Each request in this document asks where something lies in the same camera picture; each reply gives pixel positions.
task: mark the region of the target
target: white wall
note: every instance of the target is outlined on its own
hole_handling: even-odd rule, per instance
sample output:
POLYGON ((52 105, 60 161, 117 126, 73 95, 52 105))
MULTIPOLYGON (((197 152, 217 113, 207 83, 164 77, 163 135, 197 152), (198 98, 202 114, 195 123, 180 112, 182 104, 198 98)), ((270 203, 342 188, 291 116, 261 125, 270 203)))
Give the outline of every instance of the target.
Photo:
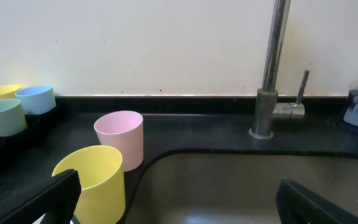
MULTIPOLYGON (((255 95, 274 0, 0 0, 0 85, 61 95, 255 95)), ((276 89, 346 95, 358 1, 292 0, 276 89)))

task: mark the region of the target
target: plastic cup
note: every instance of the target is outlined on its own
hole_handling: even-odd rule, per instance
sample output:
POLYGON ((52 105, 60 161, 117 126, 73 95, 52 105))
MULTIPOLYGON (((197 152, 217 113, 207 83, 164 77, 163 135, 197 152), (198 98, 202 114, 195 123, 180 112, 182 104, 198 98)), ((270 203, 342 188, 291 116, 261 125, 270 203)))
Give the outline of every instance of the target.
POLYGON ((16 98, 15 92, 20 90, 20 88, 20 85, 0 86, 0 100, 16 98))
POLYGON ((143 161, 143 117, 134 111, 117 111, 99 118, 94 130, 102 145, 112 146, 122 154, 124 172, 143 161))
POLYGON ((78 171, 81 195, 74 214, 82 224, 117 223, 125 210, 121 153, 111 146, 90 146, 71 153, 53 170, 78 171))
POLYGON ((55 94, 51 85, 27 87, 15 93, 27 114, 43 114, 56 107, 55 94))
POLYGON ((0 136, 11 136, 27 128, 20 100, 0 100, 0 136))

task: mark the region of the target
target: sink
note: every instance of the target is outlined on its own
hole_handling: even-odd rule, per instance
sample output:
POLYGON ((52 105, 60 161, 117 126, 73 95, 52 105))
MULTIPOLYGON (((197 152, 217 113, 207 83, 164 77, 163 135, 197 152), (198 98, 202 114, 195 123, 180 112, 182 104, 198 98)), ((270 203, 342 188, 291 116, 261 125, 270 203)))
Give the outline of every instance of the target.
POLYGON ((358 160, 250 154, 174 154, 151 165, 126 224, 279 224, 275 195, 292 179, 358 216, 358 160))

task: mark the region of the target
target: countertop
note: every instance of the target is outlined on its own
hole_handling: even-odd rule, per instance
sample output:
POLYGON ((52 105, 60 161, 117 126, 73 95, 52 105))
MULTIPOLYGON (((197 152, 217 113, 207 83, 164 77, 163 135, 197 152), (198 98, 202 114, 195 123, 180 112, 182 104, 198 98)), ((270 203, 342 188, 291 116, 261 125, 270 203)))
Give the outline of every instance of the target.
MULTIPOLYGON (((49 178, 69 153, 99 144, 94 122, 104 113, 69 116, 0 174, 0 200, 49 178)), ((145 168, 177 152, 288 154, 342 156, 358 159, 358 135, 337 127, 329 116, 303 121, 276 121, 274 137, 254 139, 248 134, 253 115, 144 114, 144 162, 126 172, 126 199, 130 203, 145 168)))

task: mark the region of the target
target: faucet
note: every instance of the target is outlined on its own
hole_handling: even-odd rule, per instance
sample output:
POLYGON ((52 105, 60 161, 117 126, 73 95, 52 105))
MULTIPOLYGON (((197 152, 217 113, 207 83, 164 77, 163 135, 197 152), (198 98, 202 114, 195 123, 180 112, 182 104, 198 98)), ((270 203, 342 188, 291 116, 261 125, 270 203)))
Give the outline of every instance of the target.
POLYGON ((255 122, 249 129, 249 134, 258 139, 270 139, 273 137, 273 118, 297 119, 305 116, 305 107, 301 104, 301 100, 310 71, 305 71, 303 75, 301 88, 295 103, 277 103, 278 91, 275 89, 290 4, 291 0, 275 0, 273 8, 264 80, 262 87, 257 91, 255 122))

